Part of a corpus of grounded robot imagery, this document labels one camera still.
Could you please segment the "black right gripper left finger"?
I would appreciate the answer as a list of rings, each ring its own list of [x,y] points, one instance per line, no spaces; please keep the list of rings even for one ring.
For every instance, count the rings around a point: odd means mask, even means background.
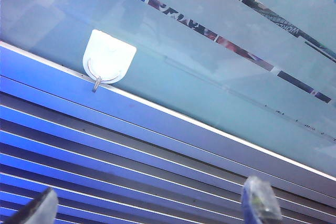
[[[4,221],[7,224],[52,224],[58,211],[58,197],[53,188],[48,187],[18,212]]]

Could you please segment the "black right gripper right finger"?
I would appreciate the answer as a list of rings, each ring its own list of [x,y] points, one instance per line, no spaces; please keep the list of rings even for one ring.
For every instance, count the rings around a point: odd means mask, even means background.
[[[280,206],[270,183],[249,176],[243,185],[242,211],[244,223],[282,223]]]

